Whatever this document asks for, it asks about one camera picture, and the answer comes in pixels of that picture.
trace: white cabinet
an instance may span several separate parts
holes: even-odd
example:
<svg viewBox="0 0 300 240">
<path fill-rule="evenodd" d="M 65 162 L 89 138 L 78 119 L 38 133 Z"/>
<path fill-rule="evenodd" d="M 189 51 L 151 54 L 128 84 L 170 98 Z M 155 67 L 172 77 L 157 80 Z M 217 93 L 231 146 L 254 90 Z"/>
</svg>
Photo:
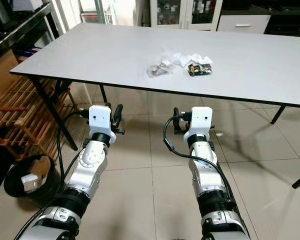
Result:
<svg viewBox="0 0 300 240">
<path fill-rule="evenodd" d="M 151 0 L 151 26 L 175 29 L 217 29 L 222 0 Z"/>
<path fill-rule="evenodd" d="M 222 15 L 218 32 L 263 34 L 270 15 Z"/>
</svg>

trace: tile floor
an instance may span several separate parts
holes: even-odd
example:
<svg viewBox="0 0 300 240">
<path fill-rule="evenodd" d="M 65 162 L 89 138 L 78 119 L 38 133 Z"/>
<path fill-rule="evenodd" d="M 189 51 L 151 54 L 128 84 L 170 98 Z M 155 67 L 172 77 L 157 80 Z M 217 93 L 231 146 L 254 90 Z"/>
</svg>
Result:
<svg viewBox="0 0 300 240">
<path fill-rule="evenodd" d="M 88 85 L 94 104 L 98 87 Z M 82 86 L 72 85 L 86 107 Z M 82 219 L 78 240 L 201 239 L 200 213 L 186 159 L 170 153 L 162 128 L 173 107 L 213 108 L 211 139 L 252 240 L 300 240 L 300 109 L 287 108 L 269 124 L 278 106 L 105 87 L 108 100 L 122 103 L 122 127 L 108 155 L 100 187 Z M 69 130 L 80 146 L 89 127 L 82 118 Z M 182 137 L 169 135 L 187 152 Z M 62 147 L 65 165 L 76 152 Z M 0 240 L 9 240 L 36 211 L 0 188 Z"/>
</svg>

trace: wooden rack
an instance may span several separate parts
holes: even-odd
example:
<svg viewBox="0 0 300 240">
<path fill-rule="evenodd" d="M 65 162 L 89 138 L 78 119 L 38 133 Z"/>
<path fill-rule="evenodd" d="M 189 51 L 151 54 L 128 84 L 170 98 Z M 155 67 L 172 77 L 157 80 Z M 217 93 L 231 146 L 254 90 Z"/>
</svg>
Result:
<svg viewBox="0 0 300 240">
<path fill-rule="evenodd" d="M 52 79 L 41 80 L 46 93 L 54 93 Z M 71 103 L 64 104 L 69 96 Z M 70 88 L 62 93 L 55 108 L 61 118 L 77 109 Z M 39 96 L 33 83 L 21 77 L 0 98 L 0 146 L 5 147 L 17 161 L 32 154 L 44 154 L 55 159 L 58 125 Z"/>
</svg>

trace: table top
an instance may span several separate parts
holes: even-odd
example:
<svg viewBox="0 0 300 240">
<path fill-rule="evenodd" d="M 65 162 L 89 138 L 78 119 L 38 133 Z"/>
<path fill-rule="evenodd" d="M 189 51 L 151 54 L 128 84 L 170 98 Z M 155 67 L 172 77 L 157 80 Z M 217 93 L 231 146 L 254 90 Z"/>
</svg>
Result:
<svg viewBox="0 0 300 240">
<path fill-rule="evenodd" d="M 148 77 L 165 51 L 208 56 L 213 74 Z M 300 107 L 300 37 L 81 23 L 10 71 L 75 82 Z"/>
</svg>

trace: black trash can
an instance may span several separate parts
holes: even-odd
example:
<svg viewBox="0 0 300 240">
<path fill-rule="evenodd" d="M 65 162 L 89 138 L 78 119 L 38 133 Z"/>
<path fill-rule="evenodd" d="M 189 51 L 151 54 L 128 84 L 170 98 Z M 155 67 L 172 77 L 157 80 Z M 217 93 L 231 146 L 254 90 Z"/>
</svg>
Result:
<svg viewBox="0 0 300 240">
<path fill-rule="evenodd" d="M 55 163 L 50 159 L 50 170 L 45 183 L 36 191 L 26 193 L 21 177 L 29 174 L 28 170 L 34 160 L 39 160 L 42 155 L 27 157 L 17 163 L 6 175 L 4 180 L 4 190 L 7 194 L 15 198 L 22 198 L 31 202 L 35 207 L 42 208 L 53 199 L 57 193 L 61 176 L 55 168 Z"/>
</svg>

